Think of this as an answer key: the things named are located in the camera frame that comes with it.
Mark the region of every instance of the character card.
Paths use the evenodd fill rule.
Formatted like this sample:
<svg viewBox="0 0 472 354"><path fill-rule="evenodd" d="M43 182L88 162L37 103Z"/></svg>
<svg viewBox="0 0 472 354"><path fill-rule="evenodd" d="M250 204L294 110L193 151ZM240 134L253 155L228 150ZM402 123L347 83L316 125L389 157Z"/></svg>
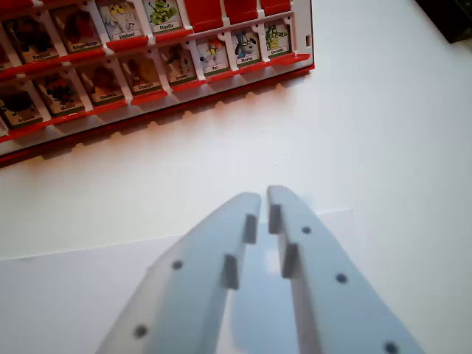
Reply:
<svg viewBox="0 0 472 354"><path fill-rule="evenodd" d="M20 128L43 120L30 94L16 86L1 89L0 110L9 129Z"/></svg>
<svg viewBox="0 0 472 354"><path fill-rule="evenodd" d="M70 5L53 9L50 13L67 52L81 52L101 46L94 22L87 11L77 5Z"/></svg>
<svg viewBox="0 0 472 354"><path fill-rule="evenodd" d="M178 85L196 80L197 74L193 67L192 55L190 50L178 43L172 46L159 48L169 84Z"/></svg>
<svg viewBox="0 0 472 354"><path fill-rule="evenodd" d="M161 88L159 74L151 58L135 53L121 57L119 61L133 94L144 94Z"/></svg>
<svg viewBox="0 0 472 354"><path fill-rule="evenodd" d="M114 71L102 63L77 69L93 105L105 105L123 98Z"/></svg>
<svg viewBox="0 0 472 354"><path fill-rule="evenodd" d="M261 61L259 36L252 31L251 27L233 31L232 40L238 67Z"/></svg>
<svg viewBox="0 0 472 354"><path fill-rule="evenodd" d="M183 27L176 0L143 0L142 3L153 33L178 30Z"/></svg>
<svg viewBox="0 0 472 354"><path fill-rule="evenodd" d="M0 45L0 71L11 68L12 66L13 64L11 64L10 59L8 59L5 49Z"/></svg>
<svg viewBox="0 0 472 354"><path fill-rule="evenodd" d="M290 30L283 19L264 24L265 44L269 58L291 52Z"/></svg>
<svg viewBox="0 0 472 354"><path fill-rule="evenodd" d="M226 45L216 35L196 41L205 76L230 70Z"/></svg>
<svg viewBox="0 0 472 354"><path fill-rule="evenodd" d="M105 1L97 4L112 41L143 35L134 4L128 1Z"/></svg>
<svg viewBox="0 0 472 354"><path fill-rule="evenodd" d="M57 72L35 79L35 85L53 117L61 117L85 109L71 80Z"/></svg>
<svg viewBox="0 0 472 354"><path fill-rule="evenodd" d="M8 20L3 25L23 63L58 56L46 27L31 16Z"/></svg>

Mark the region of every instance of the white table surface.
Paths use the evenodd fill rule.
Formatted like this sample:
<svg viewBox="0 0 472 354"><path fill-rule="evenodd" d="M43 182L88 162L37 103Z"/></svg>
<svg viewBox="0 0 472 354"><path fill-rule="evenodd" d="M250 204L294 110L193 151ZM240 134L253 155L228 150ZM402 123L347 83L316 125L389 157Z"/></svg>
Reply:
<svg viewBox="0 0 472 354"><path fill-rule="evenodd" d="M187 231L284 184L353 209L362 271L427 353L472 353L472 49L413 0L315 0L307 77L0 170L0 258Z"/></svg>
<svg viewBox="0 0 472 354"><path fill-rule="evenodd" d="M318 216L361 264L352 211ZM0 353L95 353L148 267L178 239L0 261ZM218 339L216 354L298 353L290 281L267 223L245 247L240 288L228 293Z"/></svg>

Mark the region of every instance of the small dot hole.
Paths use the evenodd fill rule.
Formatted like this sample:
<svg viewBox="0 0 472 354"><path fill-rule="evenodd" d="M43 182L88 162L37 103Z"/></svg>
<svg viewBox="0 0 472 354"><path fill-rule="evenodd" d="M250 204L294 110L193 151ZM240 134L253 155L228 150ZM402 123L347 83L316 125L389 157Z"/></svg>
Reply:
<svg viewBox="0 0 472 354"><path fill-rule="evenodd" d="M143 324L140 324L139 326L136 326L136 328L134 329L134 336L136 338L142 338L146 334L148 334L148 329Z"/></svg>
<svg viewBox="0 0 472 354"><path fill-rule="evenodd" d="M174 263L172 263L172 268L179 270L183 265L184 263L181 260L176 260Z"/></svg>
<svg viewBox="0 0 472 354"><path fill-rule="evenodd" d="M338 275L336 275L336 280L340 282L341 284L347 283L347 277L342 273L339 273Z"/></svg>
<svg viewBox="0 0 472 354"><path fill-rule="evenodd" d="M400 351L398 350L398 346L395 343L388 342L385 343L385 352L388 354L397 354Z"/></svg>

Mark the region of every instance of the blue cartoon character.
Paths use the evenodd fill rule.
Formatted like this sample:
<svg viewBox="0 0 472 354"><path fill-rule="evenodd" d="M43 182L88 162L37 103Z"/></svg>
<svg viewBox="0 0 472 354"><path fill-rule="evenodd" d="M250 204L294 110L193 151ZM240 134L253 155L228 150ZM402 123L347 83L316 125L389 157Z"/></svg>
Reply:
<svg viewBox="0 0 472 354"><path fill-rule="evenodd" d="M235 54L237 58L244 58L247 54L252 54L255 50L254 46L256 45L256 40L248 37L246 31L236 34L237 46Z"/></svg>

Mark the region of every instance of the black object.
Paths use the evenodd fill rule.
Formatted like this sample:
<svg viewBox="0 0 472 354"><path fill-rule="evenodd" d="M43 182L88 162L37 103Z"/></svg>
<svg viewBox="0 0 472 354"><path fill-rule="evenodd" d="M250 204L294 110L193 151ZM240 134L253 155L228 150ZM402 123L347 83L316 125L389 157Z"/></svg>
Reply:
<svg viewBox="0 0 472 354"><path fill-rule="evenodd" d="M416 0L449 43L472 38L472 0Z"/></svg>

